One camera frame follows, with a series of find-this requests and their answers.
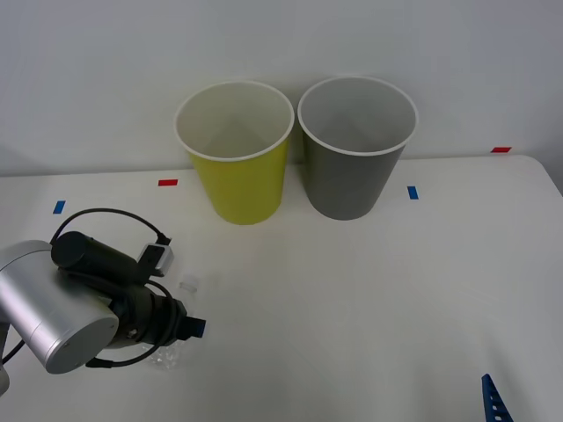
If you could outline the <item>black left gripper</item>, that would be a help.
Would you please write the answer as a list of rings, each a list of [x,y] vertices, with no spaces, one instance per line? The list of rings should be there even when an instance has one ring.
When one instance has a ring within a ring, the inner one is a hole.
[[[113,313],[119,327],[113,336],[113,347],[122,348],[139,343],[155,345],[171,321],[171,302],[147,287],[132,287],[127,294],[113,299]],[[177,339],[202,338],[206,320],[183,316],[177,325]]]

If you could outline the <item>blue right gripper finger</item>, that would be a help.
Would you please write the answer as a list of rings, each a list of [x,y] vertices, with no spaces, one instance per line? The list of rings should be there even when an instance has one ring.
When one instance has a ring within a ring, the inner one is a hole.
[[[513,422],[490,374],[481,377],[483,405],[486,422]]]

